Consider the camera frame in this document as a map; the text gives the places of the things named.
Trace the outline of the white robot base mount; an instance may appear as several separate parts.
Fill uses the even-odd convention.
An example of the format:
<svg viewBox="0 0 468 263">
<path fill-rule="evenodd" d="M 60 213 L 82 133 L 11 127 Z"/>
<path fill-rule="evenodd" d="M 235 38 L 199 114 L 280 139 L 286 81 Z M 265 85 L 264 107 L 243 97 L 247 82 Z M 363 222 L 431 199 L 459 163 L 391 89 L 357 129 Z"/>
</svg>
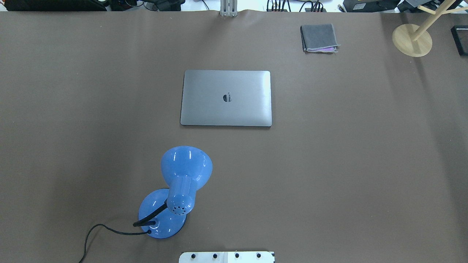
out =
<svg viewBox="0 0 468 263">
<path fill-rule="evenodd" d="M 184 252 L 179 263 L 275 263 L 275 253 L 269 251 Z"/>
</svg>

